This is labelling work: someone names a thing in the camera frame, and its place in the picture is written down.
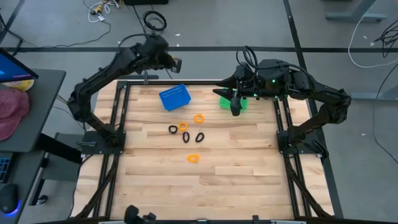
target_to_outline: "orange ring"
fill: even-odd
[[[200,156],[198,154],[189,155],[187,160],[192,163],[197,163],[199,161]]]
[[[180,123],[178,124],[178,130],[180,130],[180,131],[186,131],[187,129],[188,129],[188,124],[187,124],[187,122],[180,122]]]
[[[203,123],[203,121],[205,120],[205,117],[202,115],[202,114],[196,114],[194,117],[193,117],[193,120],[196,122],[196,123]]]

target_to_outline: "blue plastic basket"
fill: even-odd
[[[168,111],[187,105],[189,104],[189,101],[191,101],[191,96],[184,84],[180,84],[169,90],[160,92],[159,96],[164,108]]]

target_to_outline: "blue light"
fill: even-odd
[[[18,214],[18,211],[19,211],[20,208],[21,208],[21,200],[18,200],[17,208],[11,213],[4,214],[4,216],[6,216],[6,217],[14,217],[16,214]]]

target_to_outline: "computer mouse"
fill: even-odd
[[[0,190],[0,210],[5,214],[12,213],[18,206],[18,188],[15,184],[7,184]]]

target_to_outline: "black desk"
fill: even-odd
[[[14,224],[18,222],[22,210],[27,203],[27,198],[37,177],[37,173],[43,166],[46,151],[54,152],[55,149],[60,151],[65,149],[63,144],[41,132],[66,73],[60,70],[34,70],[34,72],[39,75],[39,79],[27,91],[30,103],[29,114],[22,119],[17,130],[9,139],[0,142],[0,151],[14,152],[18,150],[25,152],[16,154],[16,160],[8,179],[8,184],[18,185],[21,206],[18,213],[13,217],[7,217],[0,212],[1,224]],[[52,147],[51,149],[47,149],[46,145],[60,145],[61,148]]]

